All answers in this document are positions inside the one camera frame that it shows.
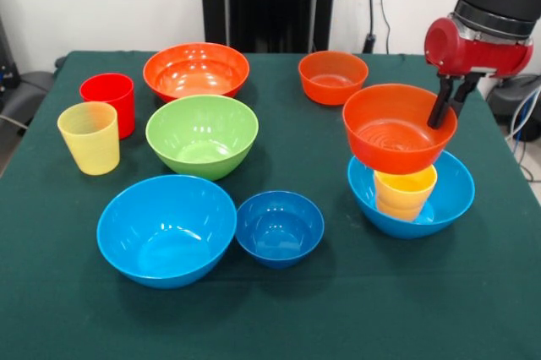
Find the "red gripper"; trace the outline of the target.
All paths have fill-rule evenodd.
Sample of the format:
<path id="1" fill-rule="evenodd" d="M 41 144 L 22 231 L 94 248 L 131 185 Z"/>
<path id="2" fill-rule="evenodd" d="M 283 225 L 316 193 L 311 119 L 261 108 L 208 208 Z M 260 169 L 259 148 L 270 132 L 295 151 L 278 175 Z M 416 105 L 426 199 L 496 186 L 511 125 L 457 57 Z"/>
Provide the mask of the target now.
<path id="1" fill-rule="evenodd" d="M 520 73 L 533 55 L 533 41 L 502 39 L 472 30 L 452 17 L 437 19 L 424 40 L 427 63 L 437 69 L 440 91 L 428 119 L 430 128 L 439 128 L 450 107 L 460 116 L 467 97 L 477 89 L 482 74 L 503 78 Z M 452 77 L 464 76 L 456 94 Z"/>

